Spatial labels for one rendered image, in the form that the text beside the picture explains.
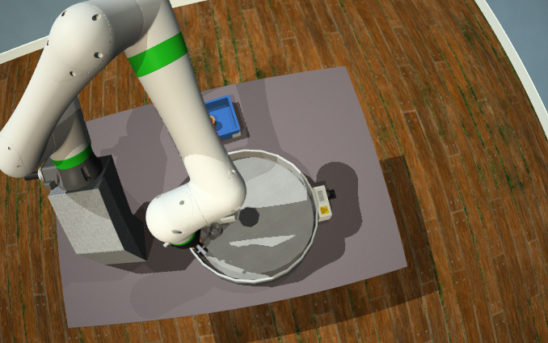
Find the blue open crate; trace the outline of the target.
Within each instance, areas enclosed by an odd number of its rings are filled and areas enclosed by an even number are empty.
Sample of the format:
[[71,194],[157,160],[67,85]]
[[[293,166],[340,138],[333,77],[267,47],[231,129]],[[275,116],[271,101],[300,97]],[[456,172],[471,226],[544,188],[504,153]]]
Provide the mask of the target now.
[[222,141],[228,138],[236,138],[241,136],[241,129],[238,124],[230,95],[225,95],[204,103],[209,111],[209,115],[213,116],[216,121],[215,128]]

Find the grey metal ring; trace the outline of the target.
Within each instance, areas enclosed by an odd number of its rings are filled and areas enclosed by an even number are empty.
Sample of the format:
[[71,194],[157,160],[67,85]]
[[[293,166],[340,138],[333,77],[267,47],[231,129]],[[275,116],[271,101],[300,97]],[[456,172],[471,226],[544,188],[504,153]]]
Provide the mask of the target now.
[[[213,227],[215,226],[219,226],[220,227],[220,231],[218,233],[212,233],[212,229]],[[223,230],[221,228],[221,225],[218,223],[218,222],[212,222],[210,225],[209,225],[209,231],[213,234],[213,236],[215,237],[218,237],[222,234]]]
[[[211,233],[210,233],[209,228],[208,228],[207,226],[205,226],[205,227],[203,227],[203,228],[207,228],[207,229],[208,229],[208,233],[207,233],[206,235],[201,235],[200,237],[201,237],[202,239],[207,239],[207,238],[209,238],[209,236],[211,235]],[[201,229],[203,229],[203,228],[201,228]],[[200,229],[200,230],[201,230],[201,229]]]

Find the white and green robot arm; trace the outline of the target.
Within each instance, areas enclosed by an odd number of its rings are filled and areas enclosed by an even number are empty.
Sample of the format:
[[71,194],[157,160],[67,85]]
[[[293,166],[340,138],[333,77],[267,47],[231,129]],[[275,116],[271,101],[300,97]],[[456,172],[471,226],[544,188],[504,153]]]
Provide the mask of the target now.
[[62,12],[0,132],[0,170],[46,190],[96,180],[103,165],[78,94],[123,51],[190,177],[150,202],[146,224],[165,248],[187,249],[202,227],[241,208],[247,187],[210,118],[170,0],[90,0]]

